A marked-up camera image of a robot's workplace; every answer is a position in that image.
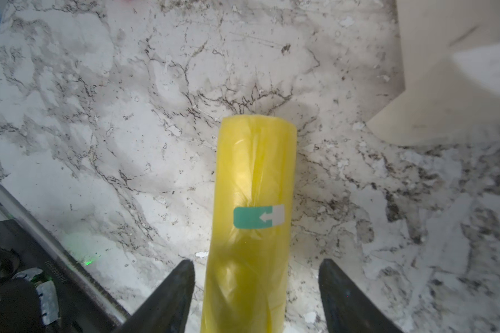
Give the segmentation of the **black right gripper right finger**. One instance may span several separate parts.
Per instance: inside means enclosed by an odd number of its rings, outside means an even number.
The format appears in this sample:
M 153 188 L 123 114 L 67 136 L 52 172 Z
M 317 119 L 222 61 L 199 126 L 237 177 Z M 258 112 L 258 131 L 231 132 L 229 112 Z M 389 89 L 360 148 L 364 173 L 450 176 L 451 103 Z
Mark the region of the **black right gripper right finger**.
M 332 259 L 319 266 L 318 284 L 329 332 L 401 333 Z

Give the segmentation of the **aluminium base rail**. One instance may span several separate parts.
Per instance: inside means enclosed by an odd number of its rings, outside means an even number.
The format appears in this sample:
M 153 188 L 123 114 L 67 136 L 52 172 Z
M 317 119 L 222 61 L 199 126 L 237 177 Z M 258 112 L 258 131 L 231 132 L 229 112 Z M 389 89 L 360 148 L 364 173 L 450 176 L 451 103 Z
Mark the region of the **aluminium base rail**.
M 41 245 L 53 259 L 63 276 L 108 317 L 111 326 L 118 327 L 130 314 L 78 263 L 37 219 L 0 184 L 0 216 L 14 219 Z

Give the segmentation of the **white bottom drawer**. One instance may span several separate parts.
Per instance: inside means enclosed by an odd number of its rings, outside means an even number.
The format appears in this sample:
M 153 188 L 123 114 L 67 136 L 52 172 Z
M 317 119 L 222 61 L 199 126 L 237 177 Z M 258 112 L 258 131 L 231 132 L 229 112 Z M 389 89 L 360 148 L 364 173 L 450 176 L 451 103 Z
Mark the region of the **white bottom drawer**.
M 500 142 L 500 1 L 398 1 L 405 90 L 367 123 L 398 146 Z

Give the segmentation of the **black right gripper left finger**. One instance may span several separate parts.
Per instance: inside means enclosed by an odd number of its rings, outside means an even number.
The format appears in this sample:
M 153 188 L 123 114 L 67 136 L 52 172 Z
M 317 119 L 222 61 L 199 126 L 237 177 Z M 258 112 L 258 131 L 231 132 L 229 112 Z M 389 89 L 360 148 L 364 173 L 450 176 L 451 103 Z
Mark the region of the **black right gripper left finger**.
M 115 332 L 184 332 L 193 300 L 195 271 L 185 259 Z

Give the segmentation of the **yellow trash bag roll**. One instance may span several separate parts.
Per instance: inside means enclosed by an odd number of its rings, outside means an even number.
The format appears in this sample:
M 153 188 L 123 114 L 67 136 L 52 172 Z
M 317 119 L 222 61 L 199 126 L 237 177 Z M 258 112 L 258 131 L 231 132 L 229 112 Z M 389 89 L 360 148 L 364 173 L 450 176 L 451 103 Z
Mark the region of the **yellow trash bag roll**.
M 290 122 L 222 121 L 201 331 L 283 330 L 296 155 Z

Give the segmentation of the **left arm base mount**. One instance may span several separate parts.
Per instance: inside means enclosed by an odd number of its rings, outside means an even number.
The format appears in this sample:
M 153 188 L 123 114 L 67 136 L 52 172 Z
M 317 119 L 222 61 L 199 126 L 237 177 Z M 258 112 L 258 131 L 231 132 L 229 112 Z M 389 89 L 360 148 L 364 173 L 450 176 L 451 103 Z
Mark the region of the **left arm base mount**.
M 0 221 L 0 332 L 112 332 L 116 326 L 18 222 Z

